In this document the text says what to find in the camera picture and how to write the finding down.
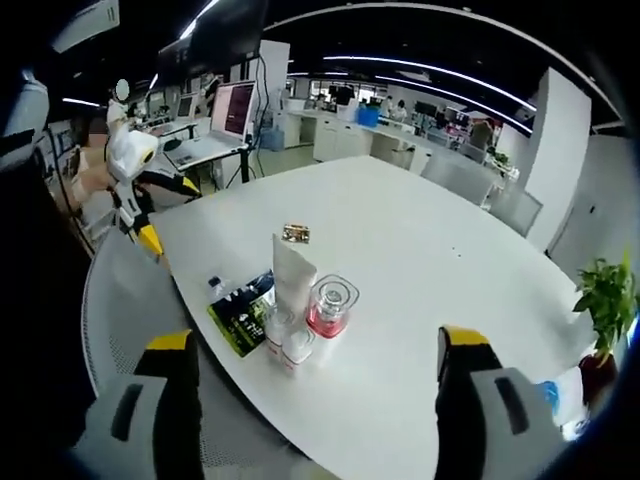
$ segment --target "pink liquid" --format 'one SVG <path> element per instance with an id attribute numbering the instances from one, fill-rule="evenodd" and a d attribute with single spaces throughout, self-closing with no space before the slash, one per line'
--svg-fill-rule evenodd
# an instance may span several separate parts
<path id="1" fill-rule="evenodd" d="M 314 333 L 324 337 L 333 338 L 347 326 L 348 312 L 342 317 L 333 317 L 327 321 L 318 305 L 312 305 L 307 314 L 307 325 Z"/>

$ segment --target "green leaves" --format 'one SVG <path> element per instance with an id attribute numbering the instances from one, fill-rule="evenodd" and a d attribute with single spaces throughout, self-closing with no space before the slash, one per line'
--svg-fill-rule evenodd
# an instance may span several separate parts
<path id="1" fill-rule="evenodd" d="M 640 305 L 640 292 L 636 292 L 630 265 L 625 252 L 619 265 L 609 265 L 604 258 L 598 258 L 591 269 L 579 271 L 582 282 L 576 290 L 583 295 L 573 311 L 589 310 L 600 353 L 610 352 L 617 339 L 629 330 Z"/>
<path id="2" fill-rule="evenodd" d="M 580 300 L 578 300 L 578 303 L 576 303 L 576 306 L 573 307 L 573 311 L 584 312 L 591 305 L 592 298 L 593 296 L 589 293 L 584 295 Z"/>

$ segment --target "led light strip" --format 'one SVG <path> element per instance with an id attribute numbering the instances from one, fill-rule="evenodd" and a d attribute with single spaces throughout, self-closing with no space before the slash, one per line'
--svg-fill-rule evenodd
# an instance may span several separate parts
<path id="1" fill-rule="evenodd" d="M 523 129 L 525 132 L 527 132 L 529 134 L 532 133 L 532 130 L 529 127 L 524 126 L 523 124 L 521 124 L 517 120 L 514 120 L 513 118 L 505 115 L 504 113 L 498 112 L 497 110 L 494 110 L 493 108 L 487 107 L 486 105 L 483 105 L 482 103 L 476 102 L 475 100 L 471 100 L 470 98 L 463 97 L 462 95 L 458 95 L 457 93 L 449 92 L 447 90 L 442 90 L 441 88 L 432 87 L 431 85 L 425 85 L 423 83 L 410 82 L 409 80 L 402 80 L 401 78 L 382 77 L 380 75 L 376 75 L 376 78 L 379 79 L 379 80 L 387 80 L 387 81 L 390 81 L 390 82 L 400 82 L 400 83 L 406 83 L 407 85 L 414 85 L 416 87 L 427 88 L 427 89 L 433 90 L 435 92 L 440 92 L 440 93 L 444 93 L 446 95 L 450 95 L 450 96 L 455 97 L 455 98 L 459 98 L 460 100 L 464 100 L 467 103 L 472 103 L 473 105 L 477 105 L 478 107 L 480 107 L 480 108 L 482 108 L 484 110 L 487 110 L 488 112 L 491 112 L 491 113 L 493 113 L 493 114 L 495 114 L 495 115 L 497 115 L 499 117 L 504 118 L 509 123 L 517 125 L 518 127 L 520 127 L 521 129 Z"/>
<path id="2" fill-rule="evenodd" d="M 80 104 L 80 105 L 87 105 L 89 107 L 100 108 L 100 105 L 97 104 L 97 103 L 85 102 L 84 100 L 77 100 L 75 98 L 63 98 L 62 101 L 65 102 L 65 103 L 77 103 L 77 104 Z"/>
<path id="3" fill-rule="evenodd" d="M 297 72 L 297 73 L 287 73 L 288 77 L 305 77 L 310 75 L 309 72 Z M 317 73 L 316 75 L 339 75 L 339 76 L 344 76 L 344 75 L 349 75 L 347 72 L 324 72 L 324 73 Z"/>
<path id="4" fill-rule="evenodd" d="M 153 86 L 156 84 L 157 81 L 158 81 L 158 74 L 156 73 L 153 76 L 153 80 L 151 80 L 151 85 L 149 85 L 149 90 L 151 90 L 153 88 Z"/>
<path id="5" fill-rule="evenodd" d="M 447 70 L 445 68 L 436 67 L 434 65 L 427 65 L 427 64 L 424 64 L 424 63 L 417 63 L 417 62 L 408 62 L 406 60 L 397 60 L 397 59 L 393 59 L 393 58 L 359 57 L 359 56 L 352 56 L 352 55 L 337 55 L 337 56 L 333 56 L 333 57 L 324 57 L 323 60 L 329 60 L 329 61 L 332 61 L 332 60 L 364 60 L 364 61 L 369 61 L 369 62 L 395 63 L 395 64 L 398 64 L 398 65 L 407 65 L 407 66 L 410 66 L 410 67 L 424 68 L 425 70 L 433 70 L 434 72 L 446 73 L 447 75 L 452 75 L 454 77 L 458 77 L 458 78 L 462 78 L 464 80 L 468 80 L 469 82 L 473 82 L 473 83 L 475 83 L 477 85 L 482 85 L 485 88 L 488 88 L 490 90 L 493 90 L 494 92 L 497 92 L 497 93 L 499 93 L 501 95 L 504 95 L 505 97 L 510 98 L 514 102 L 518 102 L 524 108 L 527 108 L 527 109 L 531 110 L 532 112 L 535 112 L 537 110 L 536 107 L 531 105 L 529 102 L 525 102 L 521 98 L 518 98 L 515 95 L 512 95 L 509 92 L 506 92 L 506 91 L 502 90 L 501 88 L 496 87 L 495 85 L 491 85 L 490 83 L 483 82 L 482 80 L 478 80 L 477 78 L 470 77 L 469 75 L 464 75 L 463 73 L 454 72 L 452 70 Z"/>
<path id="6" fill-rule="evenodd" d="M 184 29 L 184 32 L 182 32 L 182 35 L 180 35 L 180 40 L 184 40 L 189 35 L 191 35 L 193 33 L 193 31 L 196 29 L 196 25 L 198 23 L 198 19 L 202 15 L 204 15 L 207 12 L 207 10 L 209 10 L 211 7 L 213 7 L 219 1 L 220 0 L 211 0 L 209 3 L 207 3 L 207 5 L 202 10 L 200 10 L 200 13 L 198 15 L 196 15 L 196 18 L 194 18 L 191 21 L 191 23 L 187 26 L 187 28 Z"/>

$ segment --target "laptop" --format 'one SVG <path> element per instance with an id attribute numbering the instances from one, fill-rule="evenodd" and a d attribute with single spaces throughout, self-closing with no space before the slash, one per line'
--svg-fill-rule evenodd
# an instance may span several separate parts
<path id="1" fill-rule="evenodd" d="M 178 104 L 176 119 L 153 128 L 149 133 L 159 137 L 162 135 L 169 135 L 174 130 L 189 125 L 193 122 L 197 105 L 197 95 L 183 95 L 182 98 L 180 98 L 180 103 Z"/>
<path id="2" fill-rule="evenodd" d="M 206 135 L 183 141 L 167 158 L 184 171 L 200 163 L 230 156 L 246 149 L 247 128 L 255 98 L 255 82 L 221 85 L 211 112 L 211 128 Z"/>

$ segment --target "white desk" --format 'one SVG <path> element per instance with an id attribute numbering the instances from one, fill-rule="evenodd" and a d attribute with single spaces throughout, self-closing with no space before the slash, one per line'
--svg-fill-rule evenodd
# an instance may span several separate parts
<path id="1" fill-rule="evenodd" d="M 324 369 L 290 378 L 264 345 L 238 357 L 206 312 L 214 273 L 244 282 L 272 265 L 271 234 L 308 225 L 295 248 L 361 292 Z M 485 334 L 534 382 L 579 352 L 562 332 L 577 295 L 551 261 L 500 221 L 372 157 L 274 175 L 154 219 L 173 276 L 220 363 L 258 410 L 342 480 L 432 478 L 438 328 Z"/>

